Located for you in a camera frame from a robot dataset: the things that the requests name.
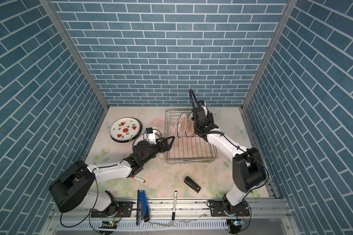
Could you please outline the rearmost floral patterned plate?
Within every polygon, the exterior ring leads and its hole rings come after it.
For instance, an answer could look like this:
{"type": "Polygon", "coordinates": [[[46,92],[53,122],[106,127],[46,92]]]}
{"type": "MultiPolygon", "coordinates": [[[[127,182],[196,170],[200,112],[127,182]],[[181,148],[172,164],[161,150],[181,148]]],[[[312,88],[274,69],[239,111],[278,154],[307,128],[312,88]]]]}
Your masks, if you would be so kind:
{"type": "MultiPolygon", "coordinates": [[[[132,147],[134,147],[135,145],[137,145],[137,143],[139,141],[147,141],[145,139],[145,136],[144,136],[144,132],[141,133],[138,137],[136,137],[134,140],[133,140],[133,143],[132,143],[132,147]]],[[[156,130],[156,139],[160,139],[162,137],[162,135],[160,134],[160,131],[159,130],[156,130]]]]}

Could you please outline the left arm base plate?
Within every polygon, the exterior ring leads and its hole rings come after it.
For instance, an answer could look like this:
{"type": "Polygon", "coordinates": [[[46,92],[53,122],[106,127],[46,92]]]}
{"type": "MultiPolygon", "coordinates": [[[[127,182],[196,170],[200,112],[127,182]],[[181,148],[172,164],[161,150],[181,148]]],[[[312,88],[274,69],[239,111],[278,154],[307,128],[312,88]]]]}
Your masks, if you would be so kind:
{"type": "Polygon", "coordinates": [[[117,202],[116,204],[111,203],[109,207],[103,211],[94,209],[91,213],[92,218],[128,218],[131,216],[133,208],[133,202],[124,201],[117,202]]]}

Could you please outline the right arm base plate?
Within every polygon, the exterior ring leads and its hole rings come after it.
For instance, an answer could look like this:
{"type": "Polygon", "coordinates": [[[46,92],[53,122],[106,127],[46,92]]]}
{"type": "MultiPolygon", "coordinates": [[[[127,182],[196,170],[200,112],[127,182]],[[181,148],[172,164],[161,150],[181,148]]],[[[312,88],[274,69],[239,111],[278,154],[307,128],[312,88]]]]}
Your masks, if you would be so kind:
{"type": "Polygon", "coordinates": [[[212,217],[223,217],[223,216],[250,216],[249,206],[245,201],[232,206],[227,201],[222,200],[208,200],[206,205],[210,210],[212,217]]]}

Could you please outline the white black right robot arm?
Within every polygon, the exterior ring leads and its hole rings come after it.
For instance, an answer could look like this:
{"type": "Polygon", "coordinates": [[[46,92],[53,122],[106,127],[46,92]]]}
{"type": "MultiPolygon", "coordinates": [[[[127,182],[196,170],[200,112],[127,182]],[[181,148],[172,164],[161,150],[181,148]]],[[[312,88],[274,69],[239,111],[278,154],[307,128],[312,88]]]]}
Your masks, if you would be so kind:
{"type": "Polygon", "coordinates": [[[217,147],[232,162],[232,188],[223,196],[227,213],[232,213],[249,193],[267,183],[269,173],[256,148],[245,148],[227,137],[205,107],[192,109],[195,134],[217,147]]]}

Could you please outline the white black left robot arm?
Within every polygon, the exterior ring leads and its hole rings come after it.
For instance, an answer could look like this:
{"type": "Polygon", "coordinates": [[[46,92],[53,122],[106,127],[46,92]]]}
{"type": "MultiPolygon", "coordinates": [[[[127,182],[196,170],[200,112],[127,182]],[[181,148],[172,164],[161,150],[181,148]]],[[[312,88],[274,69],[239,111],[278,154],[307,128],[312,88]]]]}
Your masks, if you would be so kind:
{"type": "Polygon", "coordinates": [[[92,190],[92,185],[112,179],[131,178],[159,153],[171,150],[174,136],[156,139],[153,144],[140,141],[132,148],[133,153],[118,163],[90,165],[77,161],[67,168],[49,186],[49,191],[61,213],[75,208],[95,209],[106,217],[115,216],[119,204],[111,192],[92,190]]]}

